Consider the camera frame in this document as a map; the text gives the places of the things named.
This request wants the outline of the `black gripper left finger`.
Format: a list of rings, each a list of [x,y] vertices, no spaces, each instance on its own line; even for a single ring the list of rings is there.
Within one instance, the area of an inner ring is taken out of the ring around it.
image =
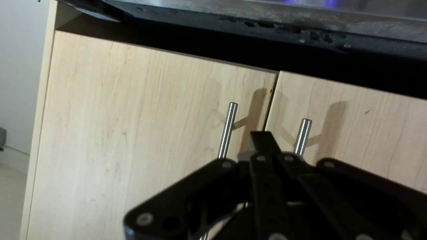
[[[248,161],[215,159],[129,211],[126,240],[198,240],[250,199],[250,187]]]

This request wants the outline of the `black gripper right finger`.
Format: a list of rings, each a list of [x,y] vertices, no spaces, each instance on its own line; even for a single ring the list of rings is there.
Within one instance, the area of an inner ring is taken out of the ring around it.
[[[312,167],[282,152],[272,132],[253,132],[258,155],[281,172],[284,189],[301,197],[322,224],[317,236],[337,240],[427,240],[427,195],[337,159]]]

